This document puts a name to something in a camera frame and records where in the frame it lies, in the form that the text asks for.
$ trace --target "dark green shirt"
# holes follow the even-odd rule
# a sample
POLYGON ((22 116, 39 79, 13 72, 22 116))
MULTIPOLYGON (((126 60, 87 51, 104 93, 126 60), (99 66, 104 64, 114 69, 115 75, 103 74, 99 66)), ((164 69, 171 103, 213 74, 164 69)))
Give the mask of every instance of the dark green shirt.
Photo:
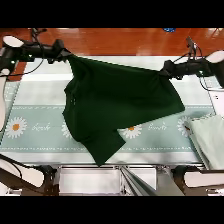
POLYGON ((125 144, 117 129, 185 109, 169 79, 158 71, 75 55, 68 61, 74 78, 65 88, 65 122, 99 166, 125 144))

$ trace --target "robotic arm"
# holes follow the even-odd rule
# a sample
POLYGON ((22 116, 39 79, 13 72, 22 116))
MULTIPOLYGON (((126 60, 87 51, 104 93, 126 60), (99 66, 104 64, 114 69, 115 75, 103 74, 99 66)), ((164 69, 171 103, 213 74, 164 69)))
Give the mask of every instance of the robotic arm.
MULTIPOLYGON (((65 62, 67 56, 71 54, 64 48, 62 40, 57 39, 52 46, 41 44, 37 36, 44 31, 46 30, 40 31, 37 28, 32 28, 32 42, 13 36, 3 38, 3 47, 0 50, 0 94, 2 94, 0 105, 4 105, 3 92, 6 79, 10 75, 13 76, 12 73, 18 62, 33 62, 35 58, 42 58, 47 59, 48 63, 52 64, 55 61, 65 62)), ((199 77, 203 77, 199 73, 203 71, 204 76, 215 75, 221 87, 224 87, 224 51, 217 51, 196 60, 197 45, 190 37, 187 38, 187 41, 190 48, 187 62, 175 64, 170 60, 165 61, 159 74, 169 79, 181 80, 184 75, 197 74, 199 77)), ((4 106, 0 107, 0 114, 5 114, 4 106)), ((0 117, 0 130, 4 122, 4 116, 0 117)), ((0 154, 0 182, 11 189, 29 189, 29 192, 38 195, 52 195, 56 172, 57 170, 51 166, 26 166, 0 154)))

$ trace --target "wooden floor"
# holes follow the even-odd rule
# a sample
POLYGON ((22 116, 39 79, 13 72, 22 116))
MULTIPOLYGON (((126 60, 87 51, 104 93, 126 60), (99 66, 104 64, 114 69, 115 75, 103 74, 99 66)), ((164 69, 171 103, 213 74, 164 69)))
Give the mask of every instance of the wooden floor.
MULTIPOLYGON (((0 40, 13 35, 30 40, 27 28, 0 28, 0 40)), ((65 47, 78 55, 153 55, 179 56, 188 52, 186 38, 190 36, 203 55, 224 49, 223 28, 177 28, 167 33, 162 28, 48 28, 40 41, 53 44, 62 39, 65 47)), ((16 73, 23 72, 20 63, 16 73)))

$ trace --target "blue object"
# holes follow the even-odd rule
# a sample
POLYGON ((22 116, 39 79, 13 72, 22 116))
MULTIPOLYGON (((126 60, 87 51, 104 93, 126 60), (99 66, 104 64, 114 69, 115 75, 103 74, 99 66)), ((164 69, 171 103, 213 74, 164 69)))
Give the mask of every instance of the blue object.
POLYGON ((174 32, 176 28, 163 28, 166 32, 174 32))

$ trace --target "daisy print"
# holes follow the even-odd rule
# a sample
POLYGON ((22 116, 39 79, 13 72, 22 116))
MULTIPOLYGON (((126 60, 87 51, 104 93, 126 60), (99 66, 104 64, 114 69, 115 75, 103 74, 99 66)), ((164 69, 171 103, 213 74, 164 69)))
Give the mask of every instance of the daisy print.
POLYGON ((188 132, 187 132, 187 129, 186 129, 184 123, 189 122, 190 119, 191 119, 190 117, 184 116, 178 120, 178 125, 177 125, 178 131, 180 131, 181 134, 185 137, 188 137, 188 132))
POLYGON ((15 117, 8 122, 5 133, 8 138, 17 138, 23 134, 23 131, 26 130, 27 122, 22 117, 15 117))
POLYGON ((139 136, 141 134, 141 130, 142 130, 142 125, 136 125, 136 126, 132 126, 130 128, 125 128, 125 129, 121 129, 122 134, 126 137, 126 138, 135 138, 137 136, 139 136))
POLYGON ((69 130, 68 130, 68 127, 67 127, 67 125, 66 125, 66 123, 65 122, 63 122, 63 124, 62 124, 62 129, 61 129, 61 131, 63 132, 63 135, 66 137, 66 138, 72 138, 72 135, 71 135, 71 133, 69 132, 69 130))

